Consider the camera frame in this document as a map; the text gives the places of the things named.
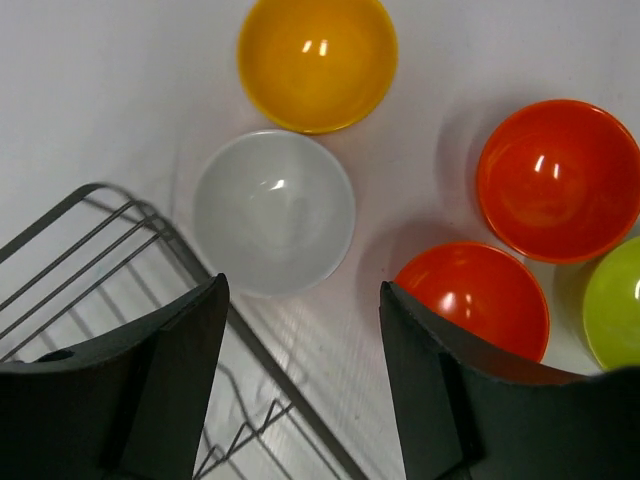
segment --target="orange-red bowl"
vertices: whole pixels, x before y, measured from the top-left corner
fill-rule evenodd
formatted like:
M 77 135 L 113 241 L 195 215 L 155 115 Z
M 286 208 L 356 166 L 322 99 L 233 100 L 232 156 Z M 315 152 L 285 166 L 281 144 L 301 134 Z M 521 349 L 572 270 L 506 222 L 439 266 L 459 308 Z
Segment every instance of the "orange-red bowl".
M 550 263 L 606 253 L 640 213 L 640 150 L 609 113 L 575 100 L 509 117 L 480 157 L 477 193 L 507 245 Z
M 480 243 L 449 243 L 409 262 L 395 282 L 431 311 L 507 352 L 542 360 L 549 311 L 517 259 Z

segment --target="bowl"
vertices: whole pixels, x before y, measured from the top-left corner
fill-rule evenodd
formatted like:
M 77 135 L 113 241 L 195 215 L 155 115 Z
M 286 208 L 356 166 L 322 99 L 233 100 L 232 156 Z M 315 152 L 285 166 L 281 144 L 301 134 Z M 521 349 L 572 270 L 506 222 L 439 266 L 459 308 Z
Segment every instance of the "bowl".
M 313 140 L 268 130 L 218 151 L 193 209 L 198 250 L 232 288 L 271 297 L 327 278 L 349 249 L 355 199 L 336 158 Z
M 640 238 L 598 264 L 587 284 L 582 318 L 589 347 L 603 368 L 640 365 Z
M 397 58 L 393 24 L 377 0 L 259 0 L 237 50 L 254 105 L 309 134 L 367 116 L 391 86 Z
M 498 348 L 534 362 L 549 340 L 549 312 L 517 259 L 480 243 L 449 243 L 408 263 L 395 282 L 427 308 Z
M 549 263 L 602 255 L 640 212 L 640 150 L 609 113 L 575 100 L 520 110 L 484 147 L 484 217 L 514 250 Z

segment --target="lime green bowl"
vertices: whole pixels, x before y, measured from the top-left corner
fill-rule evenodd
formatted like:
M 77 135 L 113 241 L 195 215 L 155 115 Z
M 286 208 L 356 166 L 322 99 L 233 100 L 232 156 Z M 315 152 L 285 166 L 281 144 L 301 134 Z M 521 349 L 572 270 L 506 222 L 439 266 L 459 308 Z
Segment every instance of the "lime green bowl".
M 640 238 L 609 253 L 589 280 L 584 329 L 603 368 L 640 365 Z

